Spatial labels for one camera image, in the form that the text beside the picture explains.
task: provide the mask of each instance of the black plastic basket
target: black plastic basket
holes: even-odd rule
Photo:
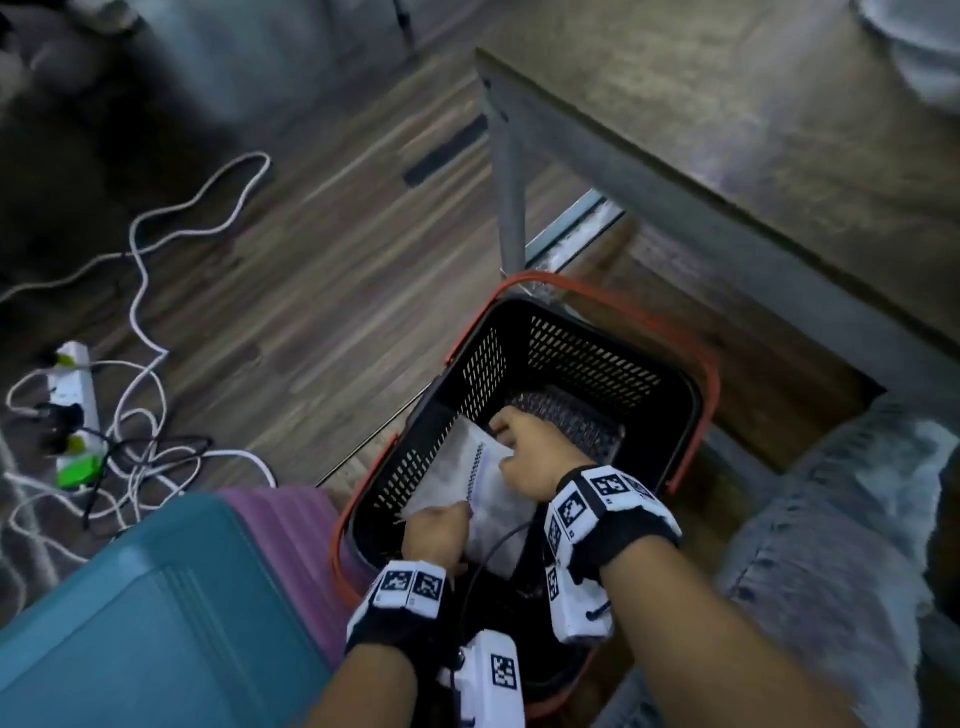
[[[455,419],[467,417],[489,431],[490,419],[507,404],[553,422],[594,460],[615,465],[654,491],[678,469],[705,422],[704,398],[684,371],[555,306],[529,296],[501,298],[474,323],[350,509],[348,543],[358,556],[377,570],[397,558],[403,540],[397,514]],[[550,703],[569,689],[589,655],[553,635],[542,510],[514,577],[508,582],[488,572],[479,576],[465,625],[468,639],[485,628],[514,638],[528,707]]]

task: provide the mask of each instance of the white extension cord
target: white extension cord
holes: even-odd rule
[[[188,209],[194,206],[206,192],[213,186],[221,177],[223,177],[227,172],[229,172],[234,167],[243,164],[244,162],[250,159],[260,159],[262,161],[262,166],[253,176],[250,182],[247,183],[247,186],[244,188],[243,192],[240,195],[240,198],[237,200],[237,204],[233,209],[233,212],[229,218],[221,225],[216,228],[211,228],[208,230],[188,230],[188,231],[176,231],[173,232],[153,245],[141,248],[137,243],[137,231],[144,222],[147,220],[159,217],[161,215],[170,214],[172,212],[180,212],[182,210]],[[130,243],[130,252],[129,253],[109,253],[106,255],[98,255],[88,262],[84,267],[74,273],[72,276],[69,276],[60,280],[53,280],[45,283],[24,283],[22,285],[17,285],[6,291],[3,295],[0,295],[0,303],[4,303],[11,299],[13,296],[18,293],[23,293],[24,291],[32,290],[49,290],[52,288],[60,288],[64,285],[69,285],[70,283],[79,280],[84,275],[86,275],[93,268],[98,266],[100,263],[106,262],[108,260],[118,260],[123,258],[130,258],[136,264],[137,269],[140,273],[140,288],[136,292],[136,295],[133,297],[133,301],[130,307],[130,325],[133,329],[133,332],[139,337],[147,347],[153,350],[156,353],[156,357],[150,364],[143,366],[141,364],[134,364],[129,361],[119,361],[119,360],[105,360],[93,362],[89,365],[91,369],[104,367],[104,366],[123,366],[132,368],[138,371],[138,374],[131,382],[130,386],[124,391],[123,395],[120,397],[120,401],[117,402],[116,408],[113,411],[113,420],[106,432],[102,433],[105,438],[111,442],[121,442],[123,441],[123,423],[127,420],[130,420],[134,417],[140,417],[145,419],[150,426],[150,444],[148,444],[142,451],[134,451],[130,447],[125,447],[125,458],[133,463],[132,467],[125,471],[117,464],[115,458],[108,459],[108,466],[110,470],[122,480],[125,480],[127,483],[126,493],[124,493],[120,498],[115,497],[113,494],[107,492],[103,488],[99,489],[97,495],[102,497],[108,503],[101,510],[93,510],[89,517],[92,521],[97,521],[104,518],[109,518],[113,516],[117,519],[119,527],[121,530],[128,528],[131,523],[128,523],[127,519],[123,514],[123,509],[125,506],[129,505],[132,509],[132,518],[133,523],[139,523],[142,521],[145,514],[155,511],[157,508],[162,507],[167,503],[171,498],[180,496],[190,485],[197,479],[200,475],[201,468],[203,467],[203,461],[205,458],[209,457],[242,457],[246,458],[254,463],[257,468],[263,473],[264,477],[267,480],[267,484],[271,488],[276,488],[276,479],[274,474],[270,471],[270,468],[267,467],[267,464],[263,462],[259,457],[254,455],[251,452],[240,449],[216,449],[216,450],[207,450],[200,452],[197,449],[188,447],[185,445],[177,445],[167,449],[160,450],[159,442],[162,438],[163,428],[166,425],[167,421],[167,397],[166,392],[163,389],[163,383],[160,381],[160,377],[156,373],[156,369],[166,360],[167,356],[170,355],[170,351],[161,347],[157,342],[151,339],[144,330],[140,327],[139,321],[137,320],[137,315],[139,312],[140,304],[143,302],[143,298],[147,293],[147,289],[150,286],[150,273],[147,270],[147,266],[144,264],[143,256],[149,253],[158,251],[164,245],[173,240],[176,240],[181,237],[206,237],[209,235],[215,235],[217,233],[225,231],[240,216],[240,212],[243,210],[244,205],[247,202],[247,198],[250,196],[253,189],[259,184],[263,179],[264,175],[267,174],[267,171],[270,169],[272,160],[269,155],[264,152],[252,152],[245,154],[241,157],[238,157],[221,167],[216,174],[211,177],[206,184],[200,189],[200,191],[194,195],[193,199],[186,203],[180,205],[174,205],[170,207],[163,207],[161,209],[156,209],[151,212],[146,212],[139,217],[137,217],[130,225],[129,232],[129,243]],[[18,381],[10,392],[7,394],[7,407],[14,414],[24,415],[24,416],[34,416],[36,411],[29,407],[20,407],[16,406],[13,403],[13,399],[17,392],[29,381],[32,379],[43,376],[46,377],[47,370],[36,370],[30,372],[28,375],[24,376],[20,381]],[[131,395],[134,391],[143,383],[147,378],[151,378],[156,385],[156,389],[159,392],[160,396],[160,413],[159,416],[156,416],[153,412],[142,407],[134,407],[131,409],[127,408],[127,402],[129,401]],[[177,456],[176,461],[171,463],[171,456]],[[87,559],[83,556],[74,553],[69,548],[63,544],[57,542],[54,539],[51,539],[43,534],[39,533],[37,530],[33,530],[27,527],[24,527],[17,519],[20,511],[30,505],[35,501],[51,497],[58,500],[62,503],[72,514],[82,518],[84,515],[84,509],[77,505],[74,502],[78,497],[88,497],[91,488],[82,487],[78,491],[68,493],[56,486],[45,483],[36,478],[30,477],[20,472],[17,465],[16,459],[6,441],[3,437],[3,433],[0,432],[0,463],[3,465],[4,469],[4,478],[11,483],[12,486],[16,488],[27,488],[36,491],[34,495],[25,497],[20,500],[20,502],[13,509],[8,523],[13,531],[16,533],[33,540],[34,542],[41,544],[45,547],[50,547],[55,551],[59,552],[66,558],[74,561],[76,563],[85,563]],[[168,474],[168,471],[173,469],[183,468],[184,466],[189,467],[193,465],[193,471],[185,479],[177,482],[173,477]],[[143,486],[148,481],[155,481],[163,485],[168,491],[169,494],[162,500],[159,504],[150,504],[144,503],[141,500],[141,493]],[[22,575],[13,568],[10,563],[9,558],[3,554],[2,549],[0,549],[0,565],[3,565],[7,568],[7,571],[11,574],[14,586],[17,589],[17,614],[19,614],[25,604],[26,604],[26,583]]]

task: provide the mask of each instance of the tabletop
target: tabletop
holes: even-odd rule
[[[532,0],[478,54],[960,352],[960,120],[849,0]]]

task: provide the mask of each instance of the hand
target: hand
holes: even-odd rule
[[[574,468],[595,465],[555,425],[516,407],[504,407],[490,422],[497,442],[514,449],[500,462],[507,485],[545,503],[557,494],[560,479]]]
[[[456,576],[469,525],[470,507],[464,500],[445,508],[424,508],[407,519],[403,558],[436,564]]]

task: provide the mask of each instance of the purple cloth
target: purple cloth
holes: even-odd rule
[[[220,494],[243,520],[264,559],[273,568],[307,632],[336,669],[344,659],[347,622],[352,615],[337,596],[327,560],[337,511],[316,488],[242,490]],[[363,593],[375,574],[341,544],[344,573]]]

